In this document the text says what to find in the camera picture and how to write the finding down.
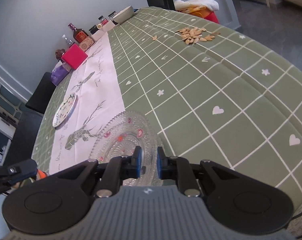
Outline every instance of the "gray gripper base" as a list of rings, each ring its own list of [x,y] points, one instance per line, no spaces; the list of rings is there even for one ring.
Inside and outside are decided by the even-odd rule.
[[[34,236],[12,231],[5,240],[293,240],[282,229],[263,236],[244,235],[218,223],[202,199],[177,187],[121,187],[95,200],[78,224],[60,233]]]

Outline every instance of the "glass plate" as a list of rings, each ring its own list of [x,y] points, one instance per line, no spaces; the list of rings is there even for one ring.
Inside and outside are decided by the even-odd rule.
[[[98,134],[90,158],[107,163],[116,156],[130,156],[136,146],[142,148],[141,176],[127,179],[126,186],[159,186],[156,169],[157,147],[162,146],[147,119],[138,112],[122,112]]]

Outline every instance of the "purple bag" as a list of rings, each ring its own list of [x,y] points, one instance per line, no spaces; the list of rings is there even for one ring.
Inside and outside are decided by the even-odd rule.
[[[67,63],[59,61],[51,74],[51,82],[56,86],[69,74],[71,67]]]

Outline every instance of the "white towel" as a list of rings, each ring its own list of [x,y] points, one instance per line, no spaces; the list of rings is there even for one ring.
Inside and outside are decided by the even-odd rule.
[[[174,2],[175,9],[180,11],[182,9],[188,8],[192,5],[196,6],[206,6],[210,11],[219,11],[219,4],[215,0],[189,0],[181,1],[177,0]]]

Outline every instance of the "red label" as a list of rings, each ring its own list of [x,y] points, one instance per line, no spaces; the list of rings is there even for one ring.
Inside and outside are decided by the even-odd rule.
[[[79,32],[76,36],[75,39],[81,43],[82,41],[84,41],[86,39],[86,37],[88,37],[87,35],[85,35],[84,32]]]
[[[104,19],[102,22],[102,25],[106,25],[109,21],[107,19]]]

